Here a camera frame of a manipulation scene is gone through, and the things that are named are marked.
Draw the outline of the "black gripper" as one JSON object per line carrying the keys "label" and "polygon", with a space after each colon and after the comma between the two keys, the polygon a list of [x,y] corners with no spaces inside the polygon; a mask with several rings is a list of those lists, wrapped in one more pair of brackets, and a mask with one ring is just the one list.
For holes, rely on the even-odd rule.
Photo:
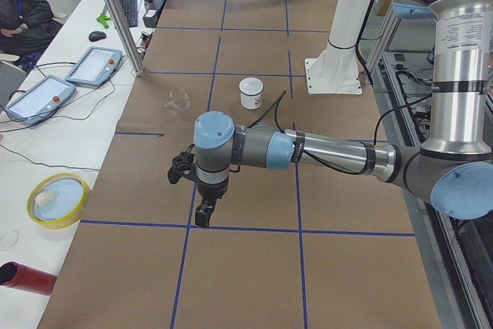
{"label": "black gripper", "polygon": [[228,182],[221,183],[197,183],[197,189],[202,196],[200,205],[195,209],[195,225],[208,228],[210,220],[216,207],[216,199],[221,199],[228,190]]}

